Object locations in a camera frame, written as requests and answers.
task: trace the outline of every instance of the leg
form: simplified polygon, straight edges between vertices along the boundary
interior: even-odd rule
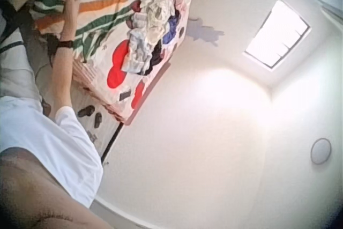
[[[19,29],[0,45],[0,69],[0,97],[29,98],[41,102]]]

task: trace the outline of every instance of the round light fixture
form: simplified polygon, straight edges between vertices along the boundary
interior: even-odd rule
[[[311,160],[316,165],[321,165],[328,161],[331,155],[331,143],[328,139],[316,140],[311,149]]]

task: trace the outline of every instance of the window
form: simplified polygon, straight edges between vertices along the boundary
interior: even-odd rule
[[[245,53],[273,69],[310,29],[283,1],[277,0]]]

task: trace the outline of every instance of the person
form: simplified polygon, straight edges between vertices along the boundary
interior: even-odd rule
[[[71,44],[80,0],[66,0],[55,55],[55,119],[41,98],[17,21],[28,0],[0,1],[0,221],[2,228],[111,228],[88,209],[102,178],[100,157],[72,109]]]

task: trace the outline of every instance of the pile of clothes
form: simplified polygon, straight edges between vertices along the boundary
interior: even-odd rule
[[[131,17],[129,52],[122,71],[148,75],[161,62],[162,45],[172,42],[187,7],[183,0],[140,0]]]

